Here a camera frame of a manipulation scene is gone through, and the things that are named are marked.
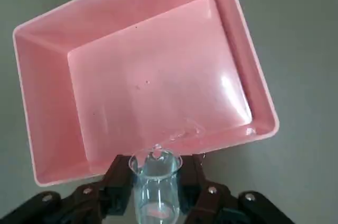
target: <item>screw head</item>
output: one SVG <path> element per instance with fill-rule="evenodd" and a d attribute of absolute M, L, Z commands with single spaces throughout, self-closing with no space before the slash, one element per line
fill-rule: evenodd
<path fill-rule="evenodd" d="M 255 201 L 256 200 L 255 196 L 252 193 L 246 194 L 245 198 L 249 201 Z"/>
<path fill-rule="evenodd" d="M 217 193 L 217 189 L 216 189 L 216 187 L 211 186 L 211 187 L 208 188 L 208 192 L 210 194 L 216 194 Z"/>
<path fill-rule="evenodd" d="M 48 201 L 50 201 L 52 198 L 53 198 L 53 196 L 52 196 L 51 194 L 47 194 L 46 196 L 44 196 L 44 197 L 42 198 L 42 201 L 43 201 L 43 202 L 48 202 Z"/>
<path fill-rule="evenodd" d="M 90 192 L 92 192 L 92 188 L 90 188 L 90 187 L 88 187 L 88 188 L 85 188 L 84 190 L 83 190 L 83 193 L 84 194 L 89 194 Z"/>

